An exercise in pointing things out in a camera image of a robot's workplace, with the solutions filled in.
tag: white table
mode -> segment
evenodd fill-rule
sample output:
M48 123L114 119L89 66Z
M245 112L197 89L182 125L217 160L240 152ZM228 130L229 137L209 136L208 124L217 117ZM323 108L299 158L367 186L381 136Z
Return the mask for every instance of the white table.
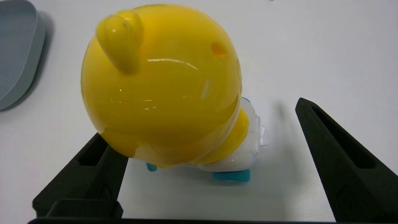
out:
M0 220L26 223L32 199L96 132L80 95L80 68L97 23L157 1L32 0L49 41L30 96L0 112ZM271 130L247 184L190 168L149 173L130 160L124 217L334 221L294 112L320 105L398 173L398 1L162 1L195 7L229 34L249 98Z

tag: toy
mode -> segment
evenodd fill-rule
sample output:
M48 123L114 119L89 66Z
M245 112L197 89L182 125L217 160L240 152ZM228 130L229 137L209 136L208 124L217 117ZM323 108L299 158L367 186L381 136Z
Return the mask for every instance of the toy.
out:
M147 168L191 166L249 181L265 127L241 98L226 32L184 6L148 5L102 20L82 66L87 113L117 152Z

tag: yellow plastic shell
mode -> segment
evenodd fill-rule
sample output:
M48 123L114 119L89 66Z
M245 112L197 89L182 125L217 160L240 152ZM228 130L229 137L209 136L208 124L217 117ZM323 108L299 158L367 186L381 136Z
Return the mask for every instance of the yellow plastic shell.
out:
M81 86L95 128L128 157L161 166L213 162L247 133L235 49L216 22L188 7L142 6L102 20Z

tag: gray tray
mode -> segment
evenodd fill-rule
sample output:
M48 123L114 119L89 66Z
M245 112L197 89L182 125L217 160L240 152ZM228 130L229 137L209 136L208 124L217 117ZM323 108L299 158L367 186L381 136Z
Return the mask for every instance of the gray tray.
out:
M0 110L28 90L44 38L44 23L32 3L0 1Z

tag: blue wheel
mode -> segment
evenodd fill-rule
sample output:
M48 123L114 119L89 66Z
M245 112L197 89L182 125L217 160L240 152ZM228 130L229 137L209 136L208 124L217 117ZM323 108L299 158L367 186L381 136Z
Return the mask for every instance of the blue wheel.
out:
M233 181L233 182L248 182L250 180L250 170L234 172L213 172L211 174L214 180Z
M242 98L245 99L245 100L247 100L249 103L252 103L252 102L250 102L250 100L247 99L246 97L243 97L243 96L242 96Z
M149 171L151 171L151 172L155 172L155 171L158 169L157 166L152 165L152 164L150 164L150 163L146 163L146 168L147 168Z

